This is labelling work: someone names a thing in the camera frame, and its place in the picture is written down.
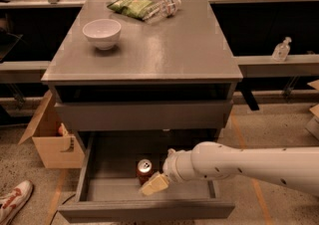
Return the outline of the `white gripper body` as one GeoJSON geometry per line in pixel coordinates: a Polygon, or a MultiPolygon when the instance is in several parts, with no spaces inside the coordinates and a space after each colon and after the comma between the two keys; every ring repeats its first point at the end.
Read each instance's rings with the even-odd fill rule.
{"type": "Polygon", "coordinates": [[[176,150],[168,156],[162,167],[166,177],[175,183],[182,183],[194,179],[194,169],[191,162],[191,152],[176,150]]]}

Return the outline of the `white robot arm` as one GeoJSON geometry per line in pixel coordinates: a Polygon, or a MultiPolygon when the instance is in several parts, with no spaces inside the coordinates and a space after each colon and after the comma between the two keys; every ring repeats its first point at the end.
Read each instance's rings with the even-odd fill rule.
{"type": "Polygon", "coordinates": [[[167,189],[173,183],[221,180],[242,175],[311,195],[319,195],[319,148],[233,148],[205,141],[193,149],[167,152],[162,172],[141,188],[144,195],[167,189]]]}

